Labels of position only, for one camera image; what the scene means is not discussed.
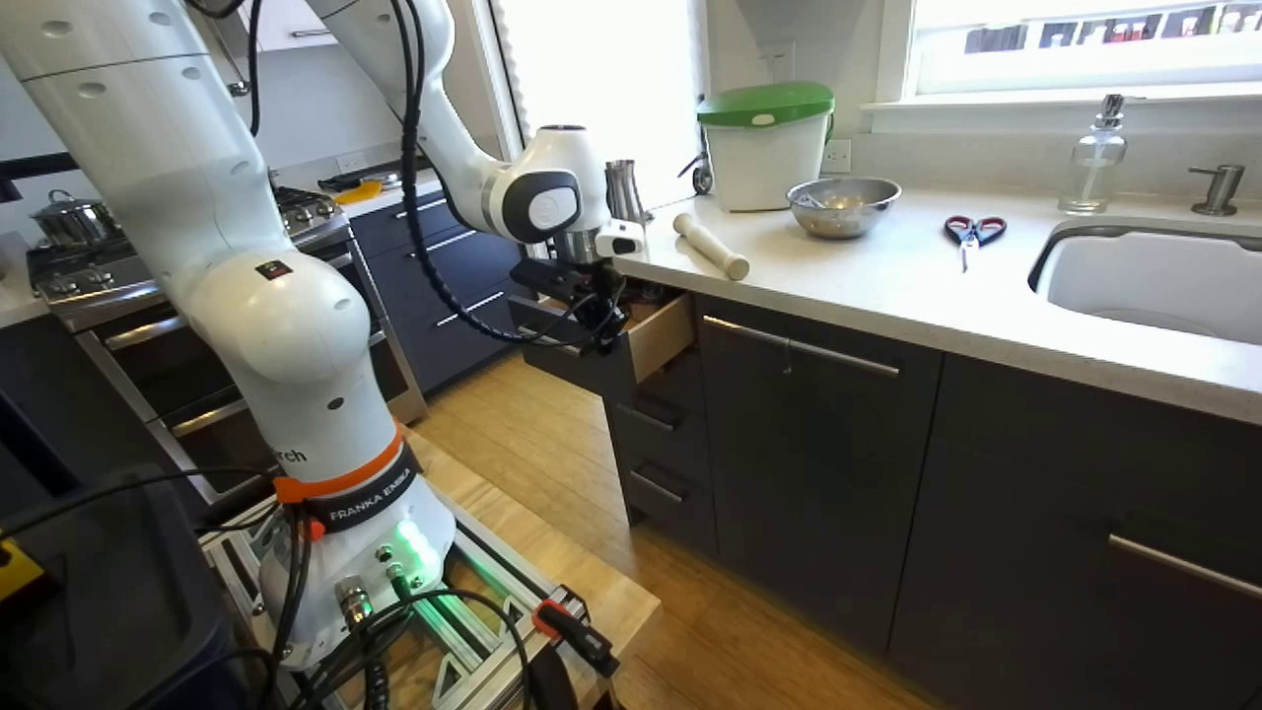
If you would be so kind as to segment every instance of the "kitchen sink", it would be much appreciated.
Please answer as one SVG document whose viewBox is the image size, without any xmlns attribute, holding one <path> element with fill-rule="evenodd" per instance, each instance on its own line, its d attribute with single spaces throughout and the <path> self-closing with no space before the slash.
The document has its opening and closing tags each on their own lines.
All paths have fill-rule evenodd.
<svg viewBox="0 0 1262 710">
<path fill-rule="evenodd" d="M 1146 218 L 1059 219 L 1029 289 L 1098 319 L 1262 341 L 1262 228 Z"/>
</svg>

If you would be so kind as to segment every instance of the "faucet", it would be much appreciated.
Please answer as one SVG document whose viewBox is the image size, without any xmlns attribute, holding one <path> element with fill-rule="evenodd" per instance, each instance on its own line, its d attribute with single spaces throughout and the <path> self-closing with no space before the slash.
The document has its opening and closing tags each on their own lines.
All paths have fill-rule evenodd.
<svg viewBox="0 0 1262 710">
<path fill-rule="evenodd" d="M 1247 173 L 1247 165 L 1221 160 L 1213 170 L 1188 170 L 1188 173 L 1209 173 L 1209 190 L 1205 190 L 1204 201 L 1192 205 L 1192 213 L 1209 213 L 1209 218 L 1230 218 L 1234 213 L 1230 197 L 1234 197 L 1239 177 Z"/>
</svg>

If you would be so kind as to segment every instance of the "metal bowl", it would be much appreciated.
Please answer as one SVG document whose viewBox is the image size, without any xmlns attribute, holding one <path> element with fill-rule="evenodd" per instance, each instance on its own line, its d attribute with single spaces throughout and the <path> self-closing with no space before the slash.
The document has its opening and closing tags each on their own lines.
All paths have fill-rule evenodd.
<svg viewBox="0 0 1262 710">
<path fill-rule="evenodd" d="M 788 207 L 809 238 L 854 239 L 900 194 L 895 182 L 878 177 L 818 177 L 788 190 Z"/>
</svg>

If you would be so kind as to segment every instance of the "window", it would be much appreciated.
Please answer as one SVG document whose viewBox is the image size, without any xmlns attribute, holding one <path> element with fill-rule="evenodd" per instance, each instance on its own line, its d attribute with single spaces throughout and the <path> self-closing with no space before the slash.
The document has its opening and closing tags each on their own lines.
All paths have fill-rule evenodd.
<svg viewBox="0 0 1262 710">
<path fill-rule="evenodd" d="M 641 205 L 691 194 L 700 0 L 487 0 L 521 132 L 578 123 L 634 157 Z"/>
<path fill-rule="evenodd" d="M 1262 0 L 916 0 L 900 97 L 1262 93 Z"/>
</svg>

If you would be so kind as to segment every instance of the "open drawer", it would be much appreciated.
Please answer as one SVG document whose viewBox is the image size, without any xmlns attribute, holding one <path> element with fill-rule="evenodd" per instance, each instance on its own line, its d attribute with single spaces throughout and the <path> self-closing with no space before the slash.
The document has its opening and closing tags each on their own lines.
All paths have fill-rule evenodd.
<svg viewBox="0 0 1262 710">
<path fill-rule="evenodd" d="M 523 361 L 553 370 L 595 394 L 628 394 L 641 378 L 657 374 L 679 358 L 692 339 L 692 301 L 675 291 L 666 301 L 629 301 L 624 305 L 628 328 L 609 352 L 563 352 L 554 341 L 528 341 Z"/>
</svg>

